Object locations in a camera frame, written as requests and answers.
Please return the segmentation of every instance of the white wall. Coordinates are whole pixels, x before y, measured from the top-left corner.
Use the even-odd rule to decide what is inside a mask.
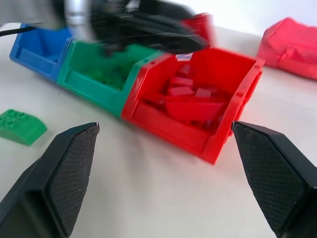
[[[217,26],[262,35],[275,22],[292,16],[317,26],[317,0],[172,0],[195,12],[214,15]]]

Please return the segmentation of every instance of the white table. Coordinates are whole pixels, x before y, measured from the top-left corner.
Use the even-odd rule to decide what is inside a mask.
[[[218,28],[224,48],[254,55],[258,37]],[[273,238],[234,137],[213,167],[12,63],[0,38],[0,112],[33,114],[49,132],[31,147],[0,139],[0,200],[53,137],[98,121],[88,191],[72,238]],[[285,133],[317,163],[317,83],[266,68],[241,120]]]

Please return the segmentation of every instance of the green storage bin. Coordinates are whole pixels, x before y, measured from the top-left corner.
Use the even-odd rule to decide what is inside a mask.
[[[140,68],[163,52],[130,45],[105,57],[100,45],[72,42],[57,84],[121,117]]]

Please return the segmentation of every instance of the textured gripper pad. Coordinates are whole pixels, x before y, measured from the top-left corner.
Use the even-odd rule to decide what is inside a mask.
[[[68,236],[87,190],[98,132],[96,125],[77,135],[49,181],[48,197]]]
[[[278,233],[303,198],[304,181],[268,137],[238,124],[233,131],[248,183],[271,229]]]

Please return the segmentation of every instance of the red bag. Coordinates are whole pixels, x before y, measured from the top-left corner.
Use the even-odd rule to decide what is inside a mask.
[[[317,27],[287,17],[266,29],[258,57],[270,67],[317,80]]]

